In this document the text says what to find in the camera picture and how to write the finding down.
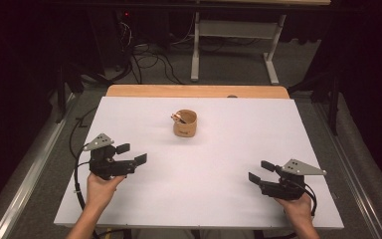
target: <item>wrist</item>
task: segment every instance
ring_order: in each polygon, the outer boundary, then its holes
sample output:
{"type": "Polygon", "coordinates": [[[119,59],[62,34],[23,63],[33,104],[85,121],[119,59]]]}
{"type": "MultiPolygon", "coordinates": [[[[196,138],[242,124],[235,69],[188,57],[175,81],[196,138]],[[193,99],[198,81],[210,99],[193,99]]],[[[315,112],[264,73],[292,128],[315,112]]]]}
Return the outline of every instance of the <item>wrist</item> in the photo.
{"type": "Polygon", "coordinates": [[[293,223],[293,230],[300,239],[318,239],[320,238],[315,230],[311,220],[298,220],[293,223]]]}
{"type": "Polygon", "coordinates": [[[83,214],[88,215],[92,218],[100,218],[103,211],[104,211],[104,208],[102,207],[86,204],[86,207],[83,210],[83,214]]]}

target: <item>hand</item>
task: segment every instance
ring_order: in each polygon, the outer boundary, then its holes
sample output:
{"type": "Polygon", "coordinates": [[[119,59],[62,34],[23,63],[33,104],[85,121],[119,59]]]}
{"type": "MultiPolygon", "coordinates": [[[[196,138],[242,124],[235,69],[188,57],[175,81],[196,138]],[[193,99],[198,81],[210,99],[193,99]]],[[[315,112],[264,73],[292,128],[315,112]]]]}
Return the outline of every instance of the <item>hand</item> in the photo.
{"type": "Polygon", "coordinates": [[[116,187],[125,179],[117,176],[111,180],[103,180],[90,173],[87,185],[87,202],[82,215],[70,231],[67,239],[90,238],[98,219],[113,198],[116,187]]]}
{"type": "Polygon", "coordinates": [[[298,200],[286,201],[275,198],[284,208],[286,217],[299,238],[319,238],[311,219],[311,198],[304,193],[298,200]]]}
{"type": "Polygon", "coordinates": [[[103,180],[90,173],[88,177],[86,207],[103,211],[113,198],[117,186],[125,179],[125,176],[117,176],[111,180],[103,180]]]}

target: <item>metal frame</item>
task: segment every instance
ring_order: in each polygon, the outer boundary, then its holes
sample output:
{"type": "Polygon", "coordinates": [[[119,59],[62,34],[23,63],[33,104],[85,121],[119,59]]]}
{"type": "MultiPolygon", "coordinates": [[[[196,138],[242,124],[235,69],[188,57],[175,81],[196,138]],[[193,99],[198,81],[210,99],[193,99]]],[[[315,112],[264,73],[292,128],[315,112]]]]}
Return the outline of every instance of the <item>metal frame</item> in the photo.
{"type": "Polygon", "coordinates": [[[272,62],[276,47],[284,27],[287,15],[280,15],[277,23],[249,23],[230,21],[200,20],[200,13],[195,13],[194,24],[194,51],[191,64],[191,82],[198,82],[200,69],[200,36],[220,36],[238,38],[270,39],[271,48],[268,53],[263,53],[266,68],[272,85],[279,85],[278,75],[272,62]]]}
{"type": "Polygon", "coordinates": [[[331,131],[330,127],[327,125],[327,113],[321,104],[313,104],[314,109],[317,114],[321,117],[324,128],[327,129],[327,133],[333,142],[333,146],[339,154],[338,163],[343,170],[345,179],[352,191],[353,197],[358,204],[359,210],[361,211],[364,220],[370,230],[371,235],[375,239],[382,239],[382,225],[380,219],[376,215],[375,208],[373,207],[370,198],[365,192],[361,182],[354,171],[348,156],[346,155],[339,138],[331,131]]]}
{"type": "MultiPolygon", "coordinates": [[[[78,99],[75,95],[70,94],[68,98],[67,115],[72,111],[74,104],[77,101],[78,99]]],[[[19,216],[23,212],[24,207],[33,193],[36,183],[39,180],[42,170],[46,165],[49,155],[51,154],[51,151],[58,140],[66,121],[66,118],[63,118],[60,123],[56,123],[50,130],[51,133],[47,137],[46,141],[42,143],[43,150],[40,154],[36,155],[32,166],[27,172],[26,177],[18,188],[17,193],[0,221],[0,239],[8,238],[10,236],[14,225],[17,223],[19,216]]]]}

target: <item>wooden edge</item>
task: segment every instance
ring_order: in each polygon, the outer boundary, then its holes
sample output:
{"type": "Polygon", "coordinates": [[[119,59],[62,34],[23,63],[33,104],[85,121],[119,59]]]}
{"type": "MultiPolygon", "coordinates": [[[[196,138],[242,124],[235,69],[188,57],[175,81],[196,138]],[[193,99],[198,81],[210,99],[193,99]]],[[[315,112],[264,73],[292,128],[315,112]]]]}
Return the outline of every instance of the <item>wooden edge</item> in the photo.
{"type": "Polygon", "coordinates": [[[287,89],[280,86],[175,86],[175,85],[113,85],[107,97],[148,98],[266,98],[289,99],[287,89]]]}

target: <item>metal rail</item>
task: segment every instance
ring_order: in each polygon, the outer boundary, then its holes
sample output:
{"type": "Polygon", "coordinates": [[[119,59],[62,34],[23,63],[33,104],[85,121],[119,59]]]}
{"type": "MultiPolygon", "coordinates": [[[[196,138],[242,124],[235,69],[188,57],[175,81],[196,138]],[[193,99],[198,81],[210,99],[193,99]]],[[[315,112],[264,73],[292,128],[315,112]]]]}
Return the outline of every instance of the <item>metal rail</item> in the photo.
{"type": "Polygon", "coordinates": [[[338,136],[335,136],[331,131],[330,127],[328,126],[325,109],[320,104],[313,105],[317,114],[322,118],[322,123],[327,129],[328,135],[330,136],[333,146],[339,154],[338,162],[343,170],[343,174],[346,177],[345,179],[347,180],[349,188],[352,191],[355,201],[358,204],[359,210],[361,211],[362,216],[364,217],[365,223],[367,224],[371,235],[373,236],[373,238],[382,239],[382,225],[380,219],[378,218],[375,212],[370,198],[368,197],[364,188],[362,187],[362,184],[359,181],[358,176],[356,175],[356,172],[354,171],[350,160],[346,155],[342,144],[340,143],[338,136]]]}
{"type": "MultiPolygon", "coordinates": [[[[77,101],[78,99],[74,97],[74,94],[71,94],[68,98],[69,106],[67,110],[67,116],[72,111],[72,109],[74,108],[74,104],[77,101]]],[[[24,207],[29,201],[29,198],[33,193],[33,190],[36,186],[36,183],[39,180],[42,170],[46,165],[49,155],[51,154],[51,151],[67,121],[66,118],[67,117],[62,119],[60,123],[55,124],[55,126],[52,127],[51,130],[49,130],[51,134],[48,136],[46,141],[42,143],[41,146],[43,147],[43,149],[41,153],[36,155],[32,166],[27,172],[26,177],[24,178],[23,182],[18,188],[17,193],[15,194],[11,204],[9,205],[8,209],[6,210],[4,216],[0,221],[0,239],[10,237],[11,230],[15,226],[19,216],[24,210],[24,207]]]]}

